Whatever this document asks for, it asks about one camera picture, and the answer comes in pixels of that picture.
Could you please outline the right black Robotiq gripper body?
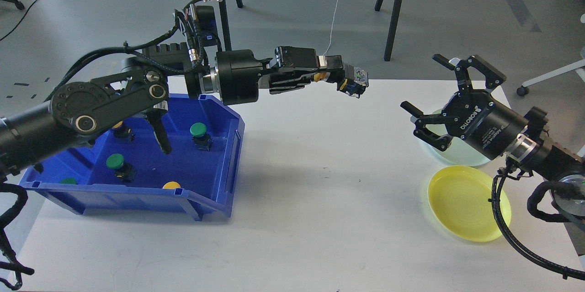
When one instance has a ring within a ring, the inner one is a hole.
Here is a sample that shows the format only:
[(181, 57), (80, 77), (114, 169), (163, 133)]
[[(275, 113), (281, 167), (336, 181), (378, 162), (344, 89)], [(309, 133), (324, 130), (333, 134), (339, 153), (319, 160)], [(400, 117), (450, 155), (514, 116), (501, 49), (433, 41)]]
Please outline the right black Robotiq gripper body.
[(540, 148), (539, 136), (548, 122), (539, 107), (521, 116), (486, 90), (456, 92), (441, 112), (452, 117), (445, 124), (449, 135), (489, 159), (506, 154), (514, 161), (529, 160)]

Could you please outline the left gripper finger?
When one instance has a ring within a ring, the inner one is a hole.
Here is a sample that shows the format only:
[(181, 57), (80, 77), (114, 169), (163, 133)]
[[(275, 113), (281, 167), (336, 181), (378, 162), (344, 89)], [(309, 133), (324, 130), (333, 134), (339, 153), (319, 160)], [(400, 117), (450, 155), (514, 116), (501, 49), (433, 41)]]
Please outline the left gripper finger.
[(340, 55), (318, 55), (316, 59), (319, 71), (343, 70), (343, 59)]
[(315, 74), (315, 82), (324, 81), (328, 83), (343, 84), (346, 81), (346, 74), (344, 71), (328, 71)]

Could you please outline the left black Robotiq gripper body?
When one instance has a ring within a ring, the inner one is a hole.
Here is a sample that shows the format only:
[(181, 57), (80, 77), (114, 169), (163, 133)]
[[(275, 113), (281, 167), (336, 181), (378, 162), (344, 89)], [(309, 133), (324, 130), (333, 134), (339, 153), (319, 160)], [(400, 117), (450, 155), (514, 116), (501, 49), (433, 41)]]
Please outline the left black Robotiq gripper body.
[(313, 48), (279, 46), (274, 58), (256, 59), (251, 50), (220, 51), (215, 65), (199, 74), (203, 94), (218, 93), (224, 105), (258, 101), (259, 90), (270, 94), (299, 90), (318, 72)]

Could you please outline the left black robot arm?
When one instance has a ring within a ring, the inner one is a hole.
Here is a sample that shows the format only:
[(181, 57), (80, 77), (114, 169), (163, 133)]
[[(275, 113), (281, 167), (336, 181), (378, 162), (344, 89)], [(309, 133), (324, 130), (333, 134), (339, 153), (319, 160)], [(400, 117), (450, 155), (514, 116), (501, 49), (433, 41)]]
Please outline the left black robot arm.
[(211, 65), (213, 7), (192, 0), (174, 26), (138, 46), (106, 47), (80, 58), (44, 103), (1, 119), (1, 268), (22, 286), (4, 229), (36, 191), (77, 214), (87, 209), (183, 212), (196, 221), (230, 217), (245, 124), (232, 105), (324, 81), (359, 97), (367, 75), (339, 55), (280, 46), (275, 59), (218, 50)]

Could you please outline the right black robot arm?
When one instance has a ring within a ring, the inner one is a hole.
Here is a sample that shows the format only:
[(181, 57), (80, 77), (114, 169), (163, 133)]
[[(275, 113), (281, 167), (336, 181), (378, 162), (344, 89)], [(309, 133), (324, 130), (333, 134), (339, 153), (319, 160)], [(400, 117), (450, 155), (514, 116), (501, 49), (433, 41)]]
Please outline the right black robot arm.
[(554, 142), (549, 136), (547, 113), (533, 107), (520, 115), (495, 100), (493, 90), (506, 76), (478, 55), (466, 59), (433, 60), (455, 73), (458, 90), (439, 114), (426, 115), (411, 103), (401, 107), (412, 115), (414, 136), (444, 152), (459, 138), (488, 159), (505, 157), (491, 186), (492, 213), (508, 243), (526, 259), (563, 276), (583, 280), (583, 271), (547, 260), (524, 246), (506, 225), (501, 192), (506, 179), (540, 175), (544, 180), (528, 197), (527, 210), (547, 223), (572, 223), (584, 230), (584, 157)]

